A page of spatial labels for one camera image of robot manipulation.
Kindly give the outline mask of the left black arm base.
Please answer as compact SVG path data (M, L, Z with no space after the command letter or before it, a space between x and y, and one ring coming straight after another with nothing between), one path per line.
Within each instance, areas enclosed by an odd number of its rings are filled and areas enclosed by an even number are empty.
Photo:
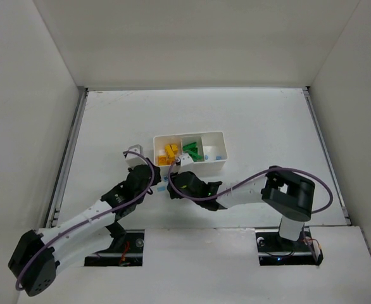
M118 222L106 227L109 246L87 256L85 267L140 267L143 261L145 230L125 230Z

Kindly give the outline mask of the small green lego brick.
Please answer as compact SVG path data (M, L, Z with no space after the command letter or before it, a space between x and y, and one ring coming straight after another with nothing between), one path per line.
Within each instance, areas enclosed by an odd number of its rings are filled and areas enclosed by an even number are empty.
M198 153L197 142L192 142L182 147L183 151L192 151L193 153Z

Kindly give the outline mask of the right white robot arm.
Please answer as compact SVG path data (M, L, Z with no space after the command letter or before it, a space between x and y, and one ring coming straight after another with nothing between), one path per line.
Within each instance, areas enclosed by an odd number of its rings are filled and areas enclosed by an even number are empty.
M257 177L235 184L205 182L191 171L171 173L167 190L171 199L186 198L211 212L266 203L282 215L279 236L298 241L303 226L311 219L315 183L285 168L272 166Z

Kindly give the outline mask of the green yellow lego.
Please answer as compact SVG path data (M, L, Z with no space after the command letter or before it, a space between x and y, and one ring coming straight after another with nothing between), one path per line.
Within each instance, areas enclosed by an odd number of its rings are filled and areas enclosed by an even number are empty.
M165 153L169 160L175 160L179 149L176 144L167 144L165 146Z

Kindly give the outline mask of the green long lego brick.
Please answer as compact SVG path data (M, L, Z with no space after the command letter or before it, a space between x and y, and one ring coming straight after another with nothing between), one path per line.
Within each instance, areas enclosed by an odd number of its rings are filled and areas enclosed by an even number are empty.
M186 151L194 162L200 162L204 160L204 157L198 153L198 149L189 149Z

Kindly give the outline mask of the orange flower green lego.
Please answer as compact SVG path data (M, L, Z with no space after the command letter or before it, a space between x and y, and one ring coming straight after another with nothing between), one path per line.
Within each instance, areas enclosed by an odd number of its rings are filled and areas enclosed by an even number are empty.
M158 155L157 161L158 161L158 166L165 166L167 165L168 158L166 155Z

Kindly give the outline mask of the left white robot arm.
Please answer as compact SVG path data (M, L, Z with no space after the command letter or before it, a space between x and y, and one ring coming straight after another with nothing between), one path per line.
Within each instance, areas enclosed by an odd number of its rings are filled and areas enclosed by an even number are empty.
M74 218L50 229L25 232L8 262L16 290L36 296L70 264L109 248L114 241L123 241L126 231L119 220L131 214L160 182L160 168L138 165L129 169L123 182Z

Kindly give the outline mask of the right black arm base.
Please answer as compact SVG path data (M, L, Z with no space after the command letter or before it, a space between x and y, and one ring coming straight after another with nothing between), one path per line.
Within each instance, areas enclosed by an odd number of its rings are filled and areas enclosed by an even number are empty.
M256 233L256 244L261 266L320 266L324 260L322 247L310 231L301 232L297 241L281 238L275 231L261 231Z

